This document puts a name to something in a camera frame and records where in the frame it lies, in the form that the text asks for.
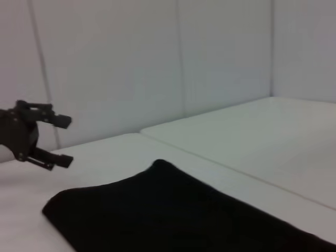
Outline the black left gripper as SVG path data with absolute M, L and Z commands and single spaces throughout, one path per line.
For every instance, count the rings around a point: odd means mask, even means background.
M 9 149 L 18 161 L 27 161 L 51 171 L 54 166 L 67 169 L 73 157 L 35 148 L 39 138 L 37 121 L 67 129 L 71 117 L 56 114 L 52 104 L 28 103 L 18 100 L 11 109 L 1 110 L 1 145 Z

